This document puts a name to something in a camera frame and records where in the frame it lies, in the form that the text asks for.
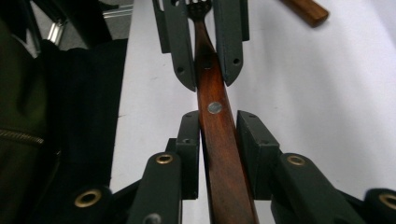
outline metal rivet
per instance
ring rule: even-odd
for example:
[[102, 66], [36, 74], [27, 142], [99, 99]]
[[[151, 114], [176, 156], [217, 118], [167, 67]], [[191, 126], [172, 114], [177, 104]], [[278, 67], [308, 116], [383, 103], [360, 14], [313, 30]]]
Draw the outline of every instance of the metal rivet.
[[161, 224], [161, 216], [157, 213], [149, 214], [148, 216], [143, 219], [143, 224]]
[[89, 207], [99, 202], [101, 198], [102, 192], [99, 189], [89, 189], [77, 196], [75, 206], [80, 208]]
[[389, 193], [382, 193], [379, 196], [379, 201], [387, 207], [396, 210], [396, 195]]
[[288, 162], [293, 165], [303, 166], [305, 165], [305, 160], [299, 156], [288, 156]]
[[173, 160], [173, 156], [169, 154], [163, 154], [161, 156], [158, 156], [157, 159], [155, 160], [159, 164], [167, 164]]
[[207, 110], [211, 114], [218, 114], [222, 109], [222, 105], [219, 102], [213, 102], [208, 107]]

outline fork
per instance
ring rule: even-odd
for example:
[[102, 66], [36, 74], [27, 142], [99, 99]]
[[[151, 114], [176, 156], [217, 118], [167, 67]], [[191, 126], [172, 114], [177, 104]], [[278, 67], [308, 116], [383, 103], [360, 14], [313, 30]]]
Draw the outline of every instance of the fork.
[[205, 16], [211, 8], [212, 2], [210, 0], [198, 0], [196, 3], [189, 0], [187, 4], [189, 18], [194, 22], [195, 58], [201, 55], [215, 53], [205, 25]]

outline knife handle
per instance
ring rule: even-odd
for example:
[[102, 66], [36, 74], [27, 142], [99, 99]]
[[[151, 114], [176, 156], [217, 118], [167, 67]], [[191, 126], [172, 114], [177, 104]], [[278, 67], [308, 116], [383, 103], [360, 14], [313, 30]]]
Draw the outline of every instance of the knife handle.
[[281, 0], [312, 27], [321, 25], [329, 17], [329, 11], [312, 0]]

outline white surface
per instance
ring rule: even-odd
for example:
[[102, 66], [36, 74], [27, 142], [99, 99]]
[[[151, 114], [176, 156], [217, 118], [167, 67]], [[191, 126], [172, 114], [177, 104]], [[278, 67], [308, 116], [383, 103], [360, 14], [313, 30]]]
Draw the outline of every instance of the white surface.
[[[277, 0], [248, 2], [245, 65], [228, 88], [233, 113], [259, 116], [284, 152], [310, 158], [355, 197], [396, 189], [396, 3], [320, 0], [331, 16], [311, 29]], [[151, 1], [135, 0], [111, 188], [141, 178], [196, 109], [195, 93], [161, 54]], [[184, 223], [209, 223], [202, 165], [200, 199], [183, 202]], [[274, 223], [267, 205], [257, 203], [261, 223]]]

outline wooden handle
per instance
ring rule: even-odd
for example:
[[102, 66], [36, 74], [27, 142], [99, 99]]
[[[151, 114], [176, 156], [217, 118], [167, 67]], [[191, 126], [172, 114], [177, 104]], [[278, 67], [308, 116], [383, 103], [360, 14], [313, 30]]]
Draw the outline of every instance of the wooden handle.
[[321, 25], [329, 17], [329, 11], [312, 0], [281, 0], [312, 27]]
[[259, 223], [216, 53], [195, 58], [211, 223]]

